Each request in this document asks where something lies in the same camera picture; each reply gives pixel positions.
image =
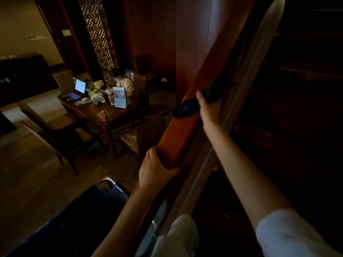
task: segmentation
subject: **white sleeve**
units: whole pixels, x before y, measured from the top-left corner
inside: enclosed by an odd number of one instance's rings
[[[339,256],[319,233],[297,212],[282,209],[272,212],[256,227],[256,238],[264,256]]]

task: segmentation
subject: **person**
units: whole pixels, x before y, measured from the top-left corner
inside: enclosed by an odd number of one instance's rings
[[[116,82],[117,87],[123,87],[126,94],[131,97],[135,95],[135,86],[131,79],[125,74],[124,70],[116,67],[109,72],[110,77]]]
[[[220,102],[208,104],[199,91],[196,96],[204,131],[249,217],[264,256],[342,256],[291,208],[274,184],[232,141],[219,124]],[[121,240],[133,241],[148,206],[178,171],[165,169],[155,148],[147,151],[139,171],[139,189],[93,257],[126,255],[131,244],[122,245]],[[158,238],[152,256],[193,256],[198,244],[194,220],[183,215],[174,221],[167,235]]]

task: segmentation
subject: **door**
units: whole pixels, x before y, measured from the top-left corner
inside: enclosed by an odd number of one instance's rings
[[[74,75],[87,72],[58,0],[35,0],[64,64]]]

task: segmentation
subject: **lattice screen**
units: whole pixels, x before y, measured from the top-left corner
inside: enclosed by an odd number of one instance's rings
[[[102,0],[78,0],[95,54],[107,84],[114,84],[108,71],[118,67],[113,40]]]

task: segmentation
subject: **water bottle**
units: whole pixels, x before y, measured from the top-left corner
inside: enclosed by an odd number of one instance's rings
[[[111,88],[109,85],[107,85],[107,89],[105,90],[106,94],[108,95],[109,102],[111,105],[115,105],[115,100],[114,100],[114,91],[113,88]]]

